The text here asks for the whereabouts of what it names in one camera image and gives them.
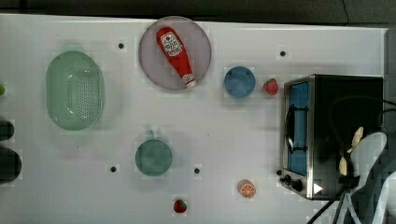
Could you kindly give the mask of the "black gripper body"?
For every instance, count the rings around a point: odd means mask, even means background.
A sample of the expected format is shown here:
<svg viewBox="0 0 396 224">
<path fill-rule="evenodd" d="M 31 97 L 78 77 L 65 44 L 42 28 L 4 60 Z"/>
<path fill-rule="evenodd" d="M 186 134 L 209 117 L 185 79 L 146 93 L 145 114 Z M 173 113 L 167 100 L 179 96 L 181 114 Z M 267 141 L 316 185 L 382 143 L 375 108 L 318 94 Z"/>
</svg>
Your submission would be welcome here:
<svg viewBox="0 0 396 224">
<path fill-rule="evenodd" d="M 344 189 L 354 189 L 359 185 L 360 176 L 342 175 L 338 179 L 338 183 L 342 185 Z"/>
</svg>

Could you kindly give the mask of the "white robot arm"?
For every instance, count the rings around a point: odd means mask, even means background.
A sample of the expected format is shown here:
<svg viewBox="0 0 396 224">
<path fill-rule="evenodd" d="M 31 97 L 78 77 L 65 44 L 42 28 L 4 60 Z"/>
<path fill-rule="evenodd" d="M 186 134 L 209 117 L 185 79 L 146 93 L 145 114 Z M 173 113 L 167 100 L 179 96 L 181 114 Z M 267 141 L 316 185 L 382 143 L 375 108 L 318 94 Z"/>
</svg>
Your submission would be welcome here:
<svg viewBox="0 0 396 224">
<path fill-rule="evenodd" d="M 383 224 L 395 210 L 395 133 L 356 134 L 347 151 L 358 185 L 340 199 L 332 224 Z"/>
</svg>

